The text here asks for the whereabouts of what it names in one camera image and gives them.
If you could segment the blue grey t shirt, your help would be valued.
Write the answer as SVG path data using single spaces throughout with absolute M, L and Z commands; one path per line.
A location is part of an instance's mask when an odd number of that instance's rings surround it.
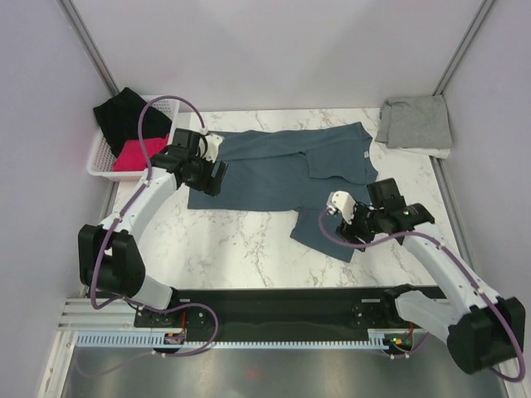
M 296 211 L 291 239 L 324 255 L 351 261 L 353 249 L 325 238 L 318 219 L 331 192 L 370 202 L 367 186 L 378 178 L 370 158 L 372 136 L 363 124 L 274 133 L 221 131 L 218 160 L 227 163 L 215 197 L 190 191 L 193 210 Z

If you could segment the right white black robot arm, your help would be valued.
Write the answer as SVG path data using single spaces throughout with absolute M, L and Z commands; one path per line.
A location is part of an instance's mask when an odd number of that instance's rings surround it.
M 517 298 L 503 298 L 460 257 L 441 234 L 434 216 L 420 203 L 409 204 L 394 179 L 369 185 L 369 204 L 348 192 L 329 195 L 327 212 L 341 215 L 334 243 L 366 250 L 396 240 L 434 279 L 447 302 L 428 298 L 419 289 L 402 285 L 387 292 L 380 305 L 389 326 L 404 321 L 424 329 L 446 344 L 454 363 L 466 374 L 494 370 L 516 360 L 516 375 L 500 373 L 505 381 L 526 376 L 524 329 L 526 312 Z

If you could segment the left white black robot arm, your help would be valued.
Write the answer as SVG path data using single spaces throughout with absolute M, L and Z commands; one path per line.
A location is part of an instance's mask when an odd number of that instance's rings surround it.
M 210 197 L 221 191 L 227 164 L 218 160 L 224 138 L 177 129 L 173 141 L 149 160 L 126 203 L 98 225 L 78 234 L 80 281 L 91 292 L 102 290 L 153 310 L 164 326 L 182 317 L 173 288 L 148 276 L 138 242 L 158 209 L 182 185 Z

